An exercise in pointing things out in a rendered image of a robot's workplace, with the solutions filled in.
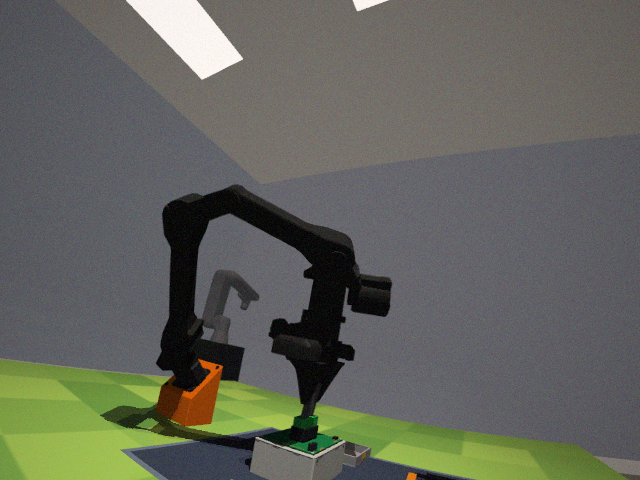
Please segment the green circuit board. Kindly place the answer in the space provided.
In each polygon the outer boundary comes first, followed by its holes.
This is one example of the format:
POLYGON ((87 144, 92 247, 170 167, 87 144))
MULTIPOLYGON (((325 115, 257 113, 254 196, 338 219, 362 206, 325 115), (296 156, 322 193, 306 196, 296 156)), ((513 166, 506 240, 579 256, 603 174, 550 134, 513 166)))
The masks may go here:
POLYGON ((318 452, 323 451, 324 449, 329 448, 330 446, 343 441, 343 439, 334 440, 332 439, 333 436, 327 436, 325 434, 317 433, 317 437, 315 439, 301 443, 301 442, 296 442, 289 439, 290 432, 291 432, 291 428, 288 428, 283 431, 280 430, 275 433, 272 432, 267 435, 264 434, 264 435, 261 435, 260 437, 272 442, 282 444, 283 446, 291 447, 293 449, 300 450, 302 452, 312 454, 312 455, 317 454, 318 452), (310 452, 307 450, 309 442, 311 443, 317 442, 316 451, 310 452))

